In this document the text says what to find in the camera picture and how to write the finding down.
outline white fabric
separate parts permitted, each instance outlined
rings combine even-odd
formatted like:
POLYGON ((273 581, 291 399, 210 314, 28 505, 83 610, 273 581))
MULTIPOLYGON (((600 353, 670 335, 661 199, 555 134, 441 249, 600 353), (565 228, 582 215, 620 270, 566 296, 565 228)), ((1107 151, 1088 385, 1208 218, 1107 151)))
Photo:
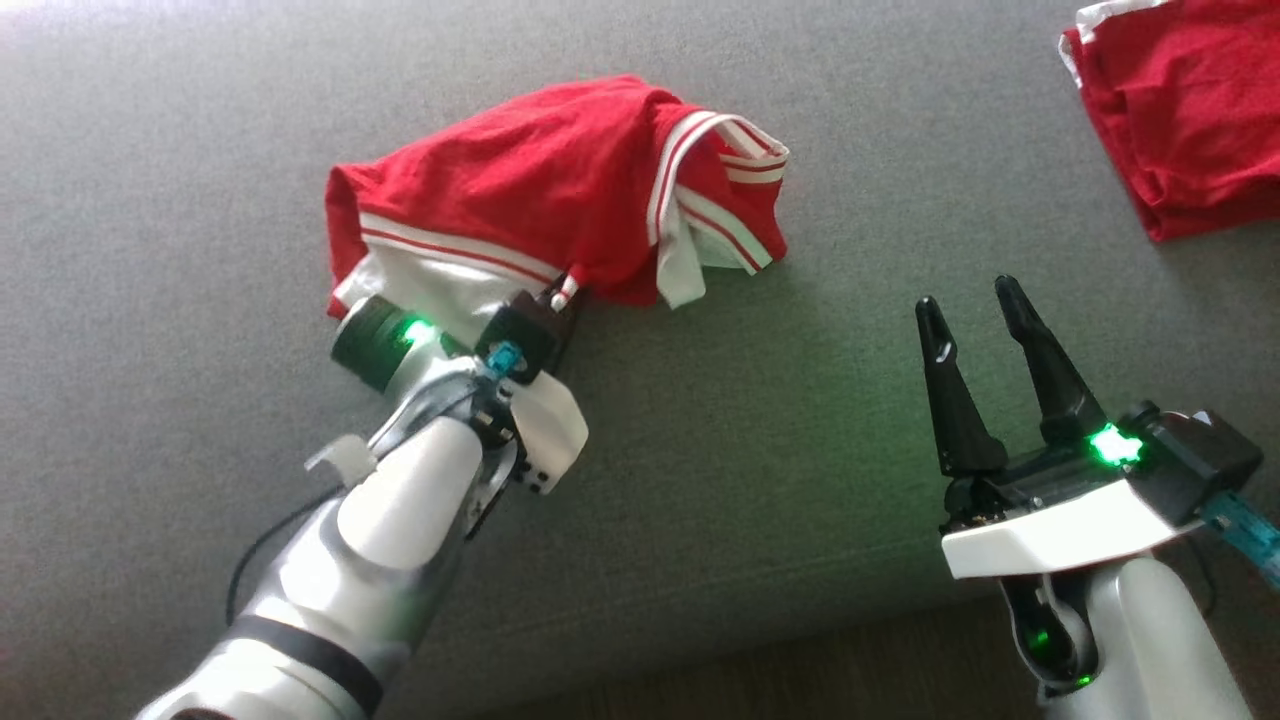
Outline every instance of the white fabric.
POLYGON ((1107 0, 1088 8, 1080 8, 1075 13, 1075 29, 1080 32, 1080 42, 1088 45, 1093 42, 1093 31, 1107 18, 1133 13, 1135 10, 1149 10, 1158 8, 1169 0, 1107 0))
POLYGON ((463 264, 479 264, 479 266, 497 264, 499 266, 506 266, 507 272, 511 272, 512 268, 518 268, 524 270, 524 273, 532 275, 535 279, 545 281, 543 284, 550 283, 550 281, 559 274, 559 270, 554 266, 548 265, 536 258, 530 258, 524 252, 503 247, 502 245, 494 245, 492 242, 471 240, 470 237, 461 237, 456 234, 424 231, 412 225, 388 220, 387 218, 371 213, 360 214, 360 225, 366 232, 366 243, 369 242, 369 234, 387 233, 397 236, 397 238, 404 245, 412 243, 415 246, 413 249, 420 252, 434 252, 436 255, 443 254, 449 256, 451 260, 454 260, 461 255, 463 258, 461 260, 463 264))
POLYGON ((739 115, 700 110, 676 123, 658 160, 658 176, 654 178, 646 213, 649 243, 658 246, 658 292, 671 307, 680 307, 707 293, 703 265, 742 268, 754 275, 756 266, 763 268, 773 261, 764 246, 737 218, 676 183, 680 163, 689 149, 713 129, 730 147, 745 155, 721 156, 722 161, 731 160, 742 165, 726 165, 731 182, 781 182, 786 172, 785 163, 790 150, 739 115), (751 168, 771 169, 759 172, 751 168), (690 204, 690 196, 695 196, 692 209, 710 223, 681 213, 680 204, 690 204), (724 237, 722 231, 732 237, 724 237), (735 242, 751 256, 755 266, 737 258, 735 242), (736 259, 733 263, 726 261, 726 250, 736 259))
POLYGON ((1080 79, 1080 70, 1075 67, 1075 58, 1071 55, 1071 41, 1068 40, 1065 35, 1057 38, 1057 56, 1062 59, 1062 64, 1066 65, 1069 73, 1071 73, 1071 79, 1075 81, 1075 87, 1084 87, 1084 81, 1080 79))
POLYGON ((429 318, 458 342, 474 346, 503 302, 520 290, 545 288, 532 278, 424 256, 370 236, 369 255, 334 290, 344 306, 370 295, 429 318))

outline blue connector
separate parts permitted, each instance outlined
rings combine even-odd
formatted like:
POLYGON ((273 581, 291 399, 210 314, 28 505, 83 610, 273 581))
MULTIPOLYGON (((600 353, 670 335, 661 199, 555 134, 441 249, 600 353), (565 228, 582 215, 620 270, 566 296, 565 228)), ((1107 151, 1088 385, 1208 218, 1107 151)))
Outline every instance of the blue connector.
POLYGON ((503 341, 485 359, 485 366, 499 378, 506 378, 520 364, 520 348, 511 342, 503 341))
POLYGON ((1220 492, 1201 509, 1204 524, 1235 546, 1262 570, 1271 587, 1280 591, 1280 530, 1253 511, 1234 492, 1220 492))

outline white stripe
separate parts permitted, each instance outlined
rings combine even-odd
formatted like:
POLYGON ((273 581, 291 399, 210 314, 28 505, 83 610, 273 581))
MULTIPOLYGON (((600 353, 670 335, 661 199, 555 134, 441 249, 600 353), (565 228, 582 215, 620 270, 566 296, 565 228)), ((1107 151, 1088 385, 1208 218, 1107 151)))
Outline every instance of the white stripe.
POLYGON ((667 142, 662 146, 662 155, 658 156, 658 177, 653 181, 653 191, 649 193, 649 206, 645 211, 645 223, 649 229, 649 246, 653 247, 658 245, 658 237, 660 233, 662 217, 667 213, 667 206, 671 200, 671 193, 676 187, 676 169, 680 167, 680 161, 685 158, 685 152, 696 142, 703 133, 716 126, 716 113, 710 110, 699 110, 696 113, 690 113, 687 118, 676 123, 676 127, 671 128, 667 135, 667 142), (698 127, 699 123, 705 123, 699 132, 691 133, 689 137, 684 137, 691 128, 698 127), (667 178, 667 191, 662 190, 662 181, 667 178))
MULTIPOLYGON (((694 192, 692 190, 689 190, 685 186, 680 186, 676 188, 676 199, 680 200, 681 204, 687 205, 690 210, 698 213, 699 215, 703 215, 708 220, 728 231, 728 233, 733 236, 733 240, 737 241, 737 243, 742 247, 742 251, 745 251, 751 258, 751 260, 755 260, 755 264, 759 265, 760 268, 764 268, 773 261, 773 256, 769 255, 769 251, 765 250, 763 245, 760 245, 759 240, 755 238, 755 233, 753 233, 745 224, 742 224, 742 220, 739 220, 737 217, 735 217, 728 210, 721 208, 719 205, 712 202, 707 197, 694 192)), ((695 223, 698 220, 696 218, 692 218, 687 214, 685 215, 685 219, 687 219, 690 223, 695 223)), ((710 231, 710 228, 705 227, 705 223, 698 223, 698 224, 699 227, 710 231)), ((732 250, 735 255, 739 255, 739 250, 733 247, 732 242, 728 242, 728 240, 726 240, 726 243, 728 243, 730 250, 732 250)), ((742 266, 746 268, 749 272, 754 273, 751 264, 748 263, 746 260, 742 261, 742 266)))
MULTIPOLYGON (((477 260, 475 258, 466 258, 462 255, 453 255, 451 252, 440 252, 438 250, 429 250, 426 247, 420 247, 410 242, 399 242, 388 237, 381 237, 378 234, 362 234, 361 238, 365 245, 390 247, 393 250, 403 250, 404 252, 412 252, 422 258, 429 258, 431 260, 438 260, 440 263, 447 263, 452 265, 462 265, 463 268, 471 268, 475 270, 481 270, 493 275, 498 275, 513 283, 518 283, 521 287, 530 290, 531 292, 538 292, 543 290, 545 282, 540 282, 536 278, 531 278, 524 273, 517 273, 506 265, 498 265, 495 263, 486 263, 484 260, 477 260)), ((550 282, 558 273, 552 273, 550 275, 544 275, 547 282, 550 282)))
MULTIPOLYGON (((649 195, 648 213, 645 214, 650 246, 658 245, 658 240, 662 237, 662 225, 666 223, 667 214, 671 210, 671 197, 675 192, 676 172, 680 168, 680 161, 684 160, 689 149, 701 140, 701 137, 712 128, 716 128, 717 132, 721 133, 721 137, 723 137, 731 146, 741 152, 750 154, 753 160, 768 158, 771 160, 769 164, 777 164, 786 163, 787 158, 791 155, 791 151, 787 150, 785 145, 739 115, 727 115, 723 113, 717 114, 707 110, 691 113, 687 118, 680 120, 676 123, 676 127, 672 128, 671 133, 667 136, 667 142, 662 149, 662 156, 658 159, 658 177, 654 179, 653 191, 649 195), (695 132, 689 132, 695 127, 698 128, 695 132), (754 132, 762 142, 768 143, 769 147, 762 149, 760 143, 748 136, 746 131, 742 128, 750 128, 751 132, 754 132), (671 178, 667 182, 667 192, 663 193, 662 181, 663 177, 667 176, 668 168, 671 168, 671 178)), ((763 177, 750 179, 748 179, 746 174, 740 174, 740 179, 735 179, 735 182, 777 182, 782 179, 782 172, 785 172, 785 168, 778 168, 778 170, 774 172, 777 172, 776 176, 765 174, 763 177)))
MULTIPOLYGON (((396 220, 389 220, 387 218, 383 218, 381 215, 375 215, 372 213, 361 213, 360 225, 364 229, 396 234, 413 242, 425 242, 428 245, 435 245, 438 247, 461 250, 462 252, 471 252, 475 255, 481 255, 484 258, 500 260, 503 263, 511 263, 512 265, 524 268, 544 278, 556 278, 561 274, 561 270, 558 270, 556 266, 548 265, 547 263, 543 263, 536 258, 530 258, 529 255, 525 255, 524 252, 520 252, 517 250, 511 250, 509 247, 503 247, 500 245, 494 245, 492 242, 485 242, 483 240, 474 240, 470 237, 460 237, 456 234, 444 234, 431 231, 424 231, 420 228, 415 228, 412 225, 397 223, 396 220)), ((370 236, 367 234, 365 236, 365 242, 369 242, 369 237, 370 236)), ((385 238, 375 238, 375 240, 385 240, 385 238)), ((413 247, 402 243, 397 243, 396 246, 413 247)), ((425 249, 422 247, 413 247, 413 250, 425 251, 425 249)), ((445 254, 444 258, 451 259, 451 261, 470 260, 470 258, 460 258, 458 255, 448 255, 448 254, 445 254)), ((502 272, 504 274, 509 274, 512 270, 509 268, 502 268, 502 272)))
POLYGON ((721 154, 721 163, 726 165, 736 165, 746 170, 754 170, 758 168, 772 168, 773 165, 786 164, 786 156, 778 155, 764 155, 762 158, 742 158, 741 155, 724 155, 721 154))
POLYGON ((724 123, 716 128, 716 132, 724 138, 724 142, 728 143, 730 147, 737 150, 749 159, 759 160, 769 156, 769 149, 760 147, 760 143, 753 140, 751 136, 746 135, 746 131, 744 131, 737 123, 724 123))
POLYGON ((1107 0, 1097 5, 1082 8, 1075 13, 1075 29, 1080 31, 1080 44, 1093 42, 1093 31, 1107 18, 1133 13, 1137 10, 1149 10, 1169 3, 1169 0, 1107 0))
MULTIPOLYGON (((726 245, 719 237, 699 241, 701 232, 684 222, 684 209, 672 210, 676 218, 667 225, 667 234, 658 243, 658 292, 671 309, 687 305, 707 295, 703 277, 703 256, 712 255, 726 245)), ((728 266, 737 268, 742 260, 736 252, 727 255, 728 266)))
MULTIPOLYGON (((724 237, 724 233, 721 232, 719 228, 709 225, 709 224, 704 223, 703 220, 699 220, 698 218, 695 218, 695 217, 692 217, 692 215, 690 215, 687 213, 684 214, 684 215, 681 215, 681 218, 686 223, 689 223, 690 228, 698 231, 696 238, 705 238, 708 241, 714 241, 717 245, 721 246, 721 249, 723 249, 724 251, 728 252, 728 258, 732 258, 733 263, 739 268, 742 268, 744 270, 746 270, 746 274, 754 275, 756 273, 755 268, 753 268, 751 264, 748 263, 745 258, 742 258, 742 254, 739 251, 739 249, 733 247, 733 243, 727 237, 724 237)), ((716 255, 717 255, 717 258, 721 256, 719 252, 717 252, 716 255)))
POLYGON ((1075 67, 1075 58, 1071 56, 1071 41, 1065 35, 1057 38, 1057 56, 1062 59, 1062 64, 1071 73, 1075 87, 1084 87, 1084 81, 1080 79, 1080 70, 1075 67))
POLYGON ((736 182, 741 184, 767 184, 771 182, 778 182, 783 176, 787 174, 787 169, 776 168, 772 170, 744 170, 741 168, 726 167, 724 173, 728 176, 730 182, 736 182))

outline black band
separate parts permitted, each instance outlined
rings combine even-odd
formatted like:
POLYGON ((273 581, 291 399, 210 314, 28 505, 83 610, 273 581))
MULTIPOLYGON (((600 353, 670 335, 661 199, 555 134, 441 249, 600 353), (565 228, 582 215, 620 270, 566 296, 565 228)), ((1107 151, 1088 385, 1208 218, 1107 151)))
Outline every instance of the black band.
POLYGON ((383 701, 383 684, 358 657, 319 635, 268 618, 241 615, 224 639, 250 639, 271 646, 298 662, 315 667, 338 683, 372 716, 383 701))

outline wooden floor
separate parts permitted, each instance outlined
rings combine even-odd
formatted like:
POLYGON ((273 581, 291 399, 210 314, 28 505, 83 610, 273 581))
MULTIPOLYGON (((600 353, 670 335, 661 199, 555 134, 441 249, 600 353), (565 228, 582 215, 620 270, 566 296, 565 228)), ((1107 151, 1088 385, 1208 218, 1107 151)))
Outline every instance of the wooden floor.
POLYGON ((996 598, 605 683, 484 720, 1039 717, 996 598))

